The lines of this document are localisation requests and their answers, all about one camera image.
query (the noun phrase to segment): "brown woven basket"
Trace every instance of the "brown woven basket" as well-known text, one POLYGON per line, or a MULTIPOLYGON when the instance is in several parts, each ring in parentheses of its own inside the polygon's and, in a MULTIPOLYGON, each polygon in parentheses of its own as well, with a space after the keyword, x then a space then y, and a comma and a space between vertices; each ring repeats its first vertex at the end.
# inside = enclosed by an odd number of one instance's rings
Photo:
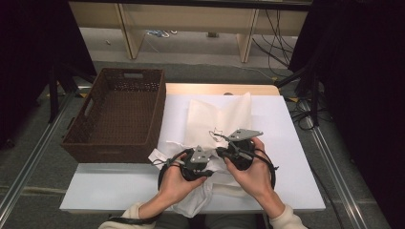
POLYGON ((165 98, 163 70, 103 69, 61 146, 79 163, 149 163, 165 98))

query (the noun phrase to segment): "sleeve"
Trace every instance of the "sleeve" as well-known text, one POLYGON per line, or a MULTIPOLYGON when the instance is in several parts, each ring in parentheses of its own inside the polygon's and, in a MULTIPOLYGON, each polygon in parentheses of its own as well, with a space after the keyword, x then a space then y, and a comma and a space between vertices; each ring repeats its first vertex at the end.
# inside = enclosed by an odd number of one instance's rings
POLYGON ((301 219, 294 215, 292 208, 286 205, 283 214, 276 219, 269 219, 273 229, 304 229, 301 219))
MULTIPOLYGON (((127 209, 124 214, 122 215, 124 218, 130 219, 139 219, 139 207, 142 206, 143 203, 136 203, 132 205, 129 209, 127 209)), ((155 222, 152 224, 144 224, 144 225, 128 225, 128 224, 121 224, 112 221, 106 221, 102 223, 98 229, 153 229, 155 228, 155 222)))

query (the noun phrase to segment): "gray floor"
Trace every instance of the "gray floor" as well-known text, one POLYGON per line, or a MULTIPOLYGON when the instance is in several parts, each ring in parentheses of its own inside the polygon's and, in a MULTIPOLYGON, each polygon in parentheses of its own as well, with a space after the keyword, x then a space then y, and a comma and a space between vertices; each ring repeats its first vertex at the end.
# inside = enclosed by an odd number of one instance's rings
MULTIPOLYGON (((207 80, 214 80, 221 77, 221 74, 228 73, 234 75, 234 78, 225 77, 221 80, 241 79, 240 82, 245 82, 244 77, 248 76, 248 80, 249 78, 255 79, 257 81, 254 82, 258 84, 271 82, 282 77, 272 73, 268 69, 268 65, 272 68, 281 69, 277 73, 289 74, 283 65, 274 60, 268 61, 267 55, 255 45, 252 46, 248 63, 241 63, 236 38, 232 34, 220 34, 218 38, 206 37, 206 33, 203 32, 179 32, 172 34, 169 38, 146 35, 136 60, 127 58, 120 31, 82 29, 82 34, 98 71, 106 66, 153 65, 167 68, 169 70, 168 78, 173 81, 186 81, 186 75, 176 78, 170 73, 173 70, 174 74, 175 71, 179 70, 176 68, 182 68, 185 69, 183 71, 188 71, 190 74, 205 74, 207 80)), ((296 38, 285 38, 291 46, 295 43, 296 38)), ((255 39, 261 45, 267 46, 268 49, 268 44, 261 36, 257 35, 255 39)), ((275 53, 283 58, 280 52, 275 53)), ((281 93, 293 96, 294 84, 295 82, 285 86, 281 93)), ((0 199, 4 197, 8 188, 17 178, 36 141, 45 130, 49 111, 47 93, 45 91, 38 98, 40 106, 32 110, 29 118, 14 136, 15 147, 0 151, 0 199)), ((71 102, 65 117, 56 129, 53 139, 3 228, 97 228, 102 221, 107 219, 107 215, 73 215, 59 210, 63 194, 69 187, 77 166, 69 154, 61 150, 59 144, 66 134, 66 128, 71 117, 75 116, 82 102, 83 99, 79 97, 75 97, 71 102)), ((296 104, 287 102, 287 105, 292 111, 296 104)), ((322 114, 322 117, 330 120, 327 113, 322 114)), ((334 124, 324 119, 320 120, 320 130, 368 228, 390 228, 355 165, 350 162, 350 155, 334 124)), ((303 131, 298 126, 296 126, 296 130, 309 163, 325 184, 337 207, 344 228, 355 228, 352 226, 348 210, 345 208, 324 159, 321 157, 312 131, 303 131)), ((319 188, 325 199, 327 209, 315 213, 298 213, 298 215, 310 228, 340 228, 325 191, 320 185, 319 188)))

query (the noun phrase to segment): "white tabletop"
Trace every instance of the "white tabletop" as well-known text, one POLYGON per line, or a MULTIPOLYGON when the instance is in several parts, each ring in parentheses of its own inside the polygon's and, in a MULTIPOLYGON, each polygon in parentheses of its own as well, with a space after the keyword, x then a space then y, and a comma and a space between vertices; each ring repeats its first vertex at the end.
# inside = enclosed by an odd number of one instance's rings
MULTIPOLYGON (((190 99, 222 107, 234 96, 168 94, 158 149, 167 140, 182 142, 190 99)), ((259 138, 275 166, 275 190, 284 203, 298 211, 324 210, 286 102, 278 95, 252 96, 252 129, 264 132, 259 138)), ((159 170, 149 164, 79 164, 60 206, 72 213, 120 212, 133 203, 147 201, 158 191, 159 170)), ((201 213, 253 213, 262 208, 251 197, 234 198, 214 194, 201 213)))

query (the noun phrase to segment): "hand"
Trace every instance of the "hand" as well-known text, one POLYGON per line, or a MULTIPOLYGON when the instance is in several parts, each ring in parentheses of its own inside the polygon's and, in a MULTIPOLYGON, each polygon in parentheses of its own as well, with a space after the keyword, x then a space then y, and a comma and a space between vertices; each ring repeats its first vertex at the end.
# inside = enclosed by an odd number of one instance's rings
POLYGON ((202 185, 207 177, 200 177, 193 181, 187 181, 182 177, 179 163, 174 162, 167 168, 163 175, 158 193, 148 202, 140 206, 139 218, 149 219, 164 211, 171 205, 180 202, 191 191, 202 185))
MULTIPOLYGON (((251 140, 255 149, 265 151, 265 144, 259 138, 253 137, 251 140)), ((255 151, 255 154, 269 160, 260 151, 255 151)), ((228 158, 225 158, 225 164, 235 180, 259 202, 271 219, 283 214, 286 206, 271 188, 271 175, 268 166, 262 160, 253 158, 252 164, 245 171, 239 171, 228 158)))

